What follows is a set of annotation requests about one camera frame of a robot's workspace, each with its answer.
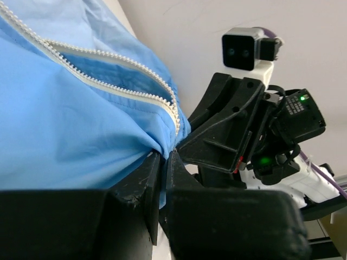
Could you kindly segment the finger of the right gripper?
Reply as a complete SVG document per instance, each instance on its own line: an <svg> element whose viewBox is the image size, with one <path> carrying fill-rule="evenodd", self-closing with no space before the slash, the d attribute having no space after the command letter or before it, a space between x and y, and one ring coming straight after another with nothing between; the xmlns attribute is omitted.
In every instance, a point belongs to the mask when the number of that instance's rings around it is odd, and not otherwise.
<svg viewBox="0 0 347 260"><path fill-rule="evenodd" d="M226 106L178 145L181 159L187 164L233 172L250 139L249 128L264 91L260 80L243 78Z"/></svg>
<svg viewBox="0 0 347 260"><path fill-rule="evenodd" d="M226 106L241 81L242 79L224 73L215 73L212 76L199 104L188 118L192 132Z"/></svg>

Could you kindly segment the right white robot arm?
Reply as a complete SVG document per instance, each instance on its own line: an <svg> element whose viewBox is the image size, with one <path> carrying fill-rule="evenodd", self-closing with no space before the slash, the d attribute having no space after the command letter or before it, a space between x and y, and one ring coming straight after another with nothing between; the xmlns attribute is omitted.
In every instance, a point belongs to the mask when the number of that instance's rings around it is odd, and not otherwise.
<svg viewBox="0 0 347 260"><path fill-rule="evenodd" d="M300 148L326 129L306 89L215 73L189 123L191 133L177 150L198 167L203 186L283 191L306 221L346 207L331 167L314 164Z"/></svg>

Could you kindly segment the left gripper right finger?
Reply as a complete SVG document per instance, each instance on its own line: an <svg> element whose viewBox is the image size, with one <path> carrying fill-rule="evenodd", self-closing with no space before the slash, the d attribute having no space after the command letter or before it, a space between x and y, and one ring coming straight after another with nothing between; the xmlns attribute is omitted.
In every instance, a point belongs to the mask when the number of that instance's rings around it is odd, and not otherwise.
<svg viewBox="0 0 347 260"><path fill-rule="evenodd" d="M169 155L159 222L174 259L309 259L301 213L285 192L202 186Z"/></svg>

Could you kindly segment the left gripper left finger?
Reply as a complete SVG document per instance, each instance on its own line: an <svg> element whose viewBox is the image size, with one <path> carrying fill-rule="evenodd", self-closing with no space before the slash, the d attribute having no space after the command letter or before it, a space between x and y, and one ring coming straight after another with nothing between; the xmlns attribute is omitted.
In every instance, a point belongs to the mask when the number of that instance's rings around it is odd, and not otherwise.
<svg viewBox="0 0 347 260"><path fill-rule="evenodd" d="M151 259L162 157L106 190L1 192L1 259Z"/></svg>

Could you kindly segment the light blue hooded jacket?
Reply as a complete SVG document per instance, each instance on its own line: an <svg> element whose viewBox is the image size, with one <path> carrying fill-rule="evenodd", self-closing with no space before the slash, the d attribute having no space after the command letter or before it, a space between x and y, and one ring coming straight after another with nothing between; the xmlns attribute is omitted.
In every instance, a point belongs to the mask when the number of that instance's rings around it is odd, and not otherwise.
<svg viewBox="0 0 347 260"><path fill-rule="evenodd" d="M190 133L161 60L104 1L1 1L1 189L105 189Z"/></svg>

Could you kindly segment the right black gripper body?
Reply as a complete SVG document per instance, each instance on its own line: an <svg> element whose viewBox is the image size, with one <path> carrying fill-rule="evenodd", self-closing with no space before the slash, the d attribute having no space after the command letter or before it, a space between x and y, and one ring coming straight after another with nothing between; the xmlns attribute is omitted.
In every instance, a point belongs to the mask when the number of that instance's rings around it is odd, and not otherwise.
<svg viewBox="0 0 347 260"><path fill-rule="evenodd" d="M273 93L265 92L264 97L256 108L256 113L249 131L251 133L248 144L242 149L242 154L237 161L235 170L232 173L223 173L206 167L198 167L197 180L205 187L215 187L224 189L247 188L244 174L241 172L247 169L247 163L257 150L262 149L264 139L268 134L266 129L271 120L275 120L284 106L285 90L273 89Z"/></svg>

